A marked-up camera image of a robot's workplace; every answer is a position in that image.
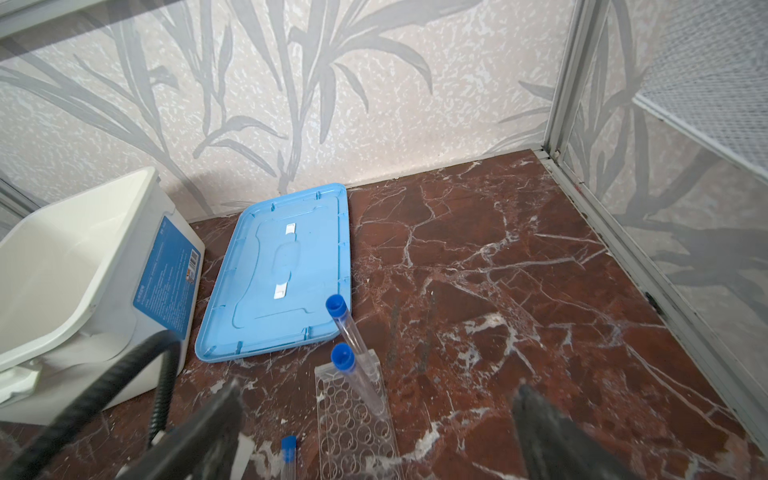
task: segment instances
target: barcode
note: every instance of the barcode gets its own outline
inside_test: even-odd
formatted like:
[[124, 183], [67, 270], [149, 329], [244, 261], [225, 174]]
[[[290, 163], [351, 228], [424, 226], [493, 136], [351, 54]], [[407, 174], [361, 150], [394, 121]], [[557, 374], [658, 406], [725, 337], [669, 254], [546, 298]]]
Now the barcode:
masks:
[[195, 276], [197, 275], [197, 262], [200, 260], [200, 254], [192, 250], [190, 254], [190, 262], [187, 265], [187, 282], [193, 283]]

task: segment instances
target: blue plastic lid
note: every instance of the blue plastic lid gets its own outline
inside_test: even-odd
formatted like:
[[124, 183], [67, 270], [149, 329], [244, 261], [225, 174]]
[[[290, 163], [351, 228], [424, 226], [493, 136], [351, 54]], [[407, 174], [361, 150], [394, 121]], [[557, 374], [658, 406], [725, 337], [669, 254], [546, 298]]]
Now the blue plastic lid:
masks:
[[296, 436], [290, 435], [283, 439], [281, 446], [283, 449], [283, 460], [292, 462], [296, 458]]
[[338, 293], [331, 295], [326, 300], [326, 309], [333, 318], [341, 318], [347, 311], [344, 297]]
[[340, 343], [331, 350], [331, 362], [342, 372], [348, 372], [355, 366], [355, 353], [346, 343]]
[[195, 353], [222, 362], [324, 342], [328, 297], [351, 300], [349, 208], [341, 184], [248, 207], [237, 221]]

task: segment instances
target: test tube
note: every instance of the test tube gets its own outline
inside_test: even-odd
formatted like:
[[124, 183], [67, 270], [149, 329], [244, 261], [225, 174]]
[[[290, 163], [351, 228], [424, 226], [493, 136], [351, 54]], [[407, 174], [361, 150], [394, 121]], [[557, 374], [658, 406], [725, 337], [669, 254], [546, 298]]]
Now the test tube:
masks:
[[363, 342], [360, 336], [360, 331], [357, 329], [357, 325], [355, 325], [352, 314], [349, 313], [344, 297], [338, 294], [329, 296], [328, 300], [326, 300], [326, 308], [331, 317], [333, 317], [333, 321], [336, 322], [336, 326], [339, 327], [344, 340], [352, 348], [358, 364], [360, 364], [372, 382], [378, 382], [379, 370], [376, 369], [376, 365], [374, 365], [370, 354], [368, 354], [368, 347], [366, 347], [366, 343]]
[[280, 480], [296, 480], [296, 436], [291, 435], [283, 439], [283, 470], [280, 472]]
[[384, 402], [373, 388], [371, 379], [359, 368], [355, 361], [355, 353], [346, 343], [333, 347], [331, 361], [344, 374], [346, 381], [360, 395], [368, 410], [377, 417], [384, 415]]

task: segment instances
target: blue label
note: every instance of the blue label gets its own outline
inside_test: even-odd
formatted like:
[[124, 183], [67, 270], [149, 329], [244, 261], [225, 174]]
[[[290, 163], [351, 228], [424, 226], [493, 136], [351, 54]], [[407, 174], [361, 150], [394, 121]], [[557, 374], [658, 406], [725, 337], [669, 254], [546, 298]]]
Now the blue label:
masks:
[[134, 306], [186, 338], [199, 264], [200, 252], [163, 217], [136, 290]]

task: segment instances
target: black cable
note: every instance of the black cable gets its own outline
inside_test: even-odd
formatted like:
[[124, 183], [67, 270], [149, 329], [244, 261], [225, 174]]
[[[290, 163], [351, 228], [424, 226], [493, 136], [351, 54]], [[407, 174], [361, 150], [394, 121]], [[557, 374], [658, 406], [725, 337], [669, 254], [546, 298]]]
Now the black cable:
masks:
[[150, 421], [148, 442], [151, 442], [157, 432], [165, 428], [181, 353], [181, 342], [170, 330], [163, 330], [150, 336], [101, 374], [30, 446], [14, 458], [3, 472], [3, 479], [27, 480], [36, 477], [64, 445], [67, 445], [133, 378], [141, 373], [144, 367], [161, 353], [164, 353], [163, 365]]

